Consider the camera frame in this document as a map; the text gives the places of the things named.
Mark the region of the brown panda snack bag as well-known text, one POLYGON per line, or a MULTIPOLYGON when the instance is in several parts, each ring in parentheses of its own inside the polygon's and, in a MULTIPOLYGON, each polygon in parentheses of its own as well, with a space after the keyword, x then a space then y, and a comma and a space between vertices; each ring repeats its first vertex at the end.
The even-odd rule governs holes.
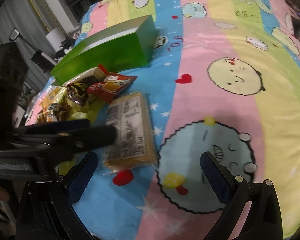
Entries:
POLYGON ((65 119, 66 112, 62 104, 52 103, 45 107, 37 114, 37 124, 44 124, 48 122, 59 122, 65 119))

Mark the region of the brown gold round-label snack bag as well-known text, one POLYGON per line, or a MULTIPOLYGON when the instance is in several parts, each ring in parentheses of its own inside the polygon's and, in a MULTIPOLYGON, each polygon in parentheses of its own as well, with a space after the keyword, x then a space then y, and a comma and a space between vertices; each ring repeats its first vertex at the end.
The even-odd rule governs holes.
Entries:
POLYGON ((87 94, 88 85, 84 82, 70 83, 66 86, 68 105, 75 112, 88 113, 93 98, 87 94))

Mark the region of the yellow orange snack bag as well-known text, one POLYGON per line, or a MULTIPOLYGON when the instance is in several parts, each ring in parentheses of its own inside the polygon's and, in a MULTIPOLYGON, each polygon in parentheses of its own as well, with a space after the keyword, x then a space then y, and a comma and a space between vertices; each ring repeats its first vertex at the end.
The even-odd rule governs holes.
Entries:
POLYGON ((66 95, 66 88, 63 86, 54 86, 51 85, 41 96, 42 101, 39 104, 42 109, 45 109, 52 103, 61 103, 63 102, 66 95))

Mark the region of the yellow cracker pack with label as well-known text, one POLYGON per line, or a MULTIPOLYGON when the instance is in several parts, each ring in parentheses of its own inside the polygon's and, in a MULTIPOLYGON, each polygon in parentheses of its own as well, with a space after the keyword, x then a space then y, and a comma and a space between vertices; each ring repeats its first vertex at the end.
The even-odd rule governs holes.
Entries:
POLYGON ((157 164, 147 100, 141 92, 115 99, 107 109, 106 124, 117 131, 115 142, 103 154, 103 164, 109 172, 157 164))

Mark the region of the red orange snack packet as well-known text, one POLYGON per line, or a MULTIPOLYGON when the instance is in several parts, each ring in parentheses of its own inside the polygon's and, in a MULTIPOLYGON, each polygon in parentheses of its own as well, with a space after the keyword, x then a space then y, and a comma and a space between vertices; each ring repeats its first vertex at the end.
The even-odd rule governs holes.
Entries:
POLYGON ((108 72, 101 64, 96 67, 94 77, 97 82, 90 85, 86 93, 95 95, 108 104, 137 79, 137 76, 108 72))

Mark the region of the black floor lamp stand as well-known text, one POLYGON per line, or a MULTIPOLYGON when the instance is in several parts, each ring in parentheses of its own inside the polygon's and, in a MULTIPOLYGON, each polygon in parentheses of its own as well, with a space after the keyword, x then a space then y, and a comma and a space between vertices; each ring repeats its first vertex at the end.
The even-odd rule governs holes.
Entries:
POLYGON ((33 51, 34 54, 31 57, 32 62, 34 62, 38 67, 40 67, 45 73, 51 72, 55 65, 57 64, 47 53, 33 46, 26 38, 21 35, 20 31, 17 28, 14 28, 10 35, 10 41, 16 41, 17 39, 22 40, 26 43, 33 51))

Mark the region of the black white clothes pile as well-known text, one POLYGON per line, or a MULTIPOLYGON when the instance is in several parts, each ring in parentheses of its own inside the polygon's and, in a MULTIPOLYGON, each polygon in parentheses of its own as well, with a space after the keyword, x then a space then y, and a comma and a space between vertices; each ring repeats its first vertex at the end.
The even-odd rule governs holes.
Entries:
POLYGON ((75 42, 76 40, 74 38, 66 38, 55 54, 55 60, 58 62, 61 61, 61 59, 74 47, 75 42))

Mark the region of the green cardboard box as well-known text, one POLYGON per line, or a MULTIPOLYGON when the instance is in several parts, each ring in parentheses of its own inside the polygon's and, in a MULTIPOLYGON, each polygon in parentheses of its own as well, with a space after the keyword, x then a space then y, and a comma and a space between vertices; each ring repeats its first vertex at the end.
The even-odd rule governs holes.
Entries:
POLYGON ((79 42, 50 74, 62 85, 100 64, 116 73, 145 67, 151 60, 156 36, 151 15, 116 24, 79 42))

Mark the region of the colourful cartoon striped bedsheet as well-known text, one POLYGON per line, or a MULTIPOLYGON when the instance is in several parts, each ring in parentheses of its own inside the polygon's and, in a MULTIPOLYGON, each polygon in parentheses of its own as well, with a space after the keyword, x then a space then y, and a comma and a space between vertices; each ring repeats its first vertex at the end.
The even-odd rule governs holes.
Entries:
POLYGON ((142 92, 158 167, 110 174, 100 166, 74 206, 100 239, 203 239, 220 216, 203 182, 210 151, 234 174, 270 179, 283 237, 300 226, 300 41, 285 0, 104 0, 81 19, 77 44, 152 15, 159 33, 142 92))

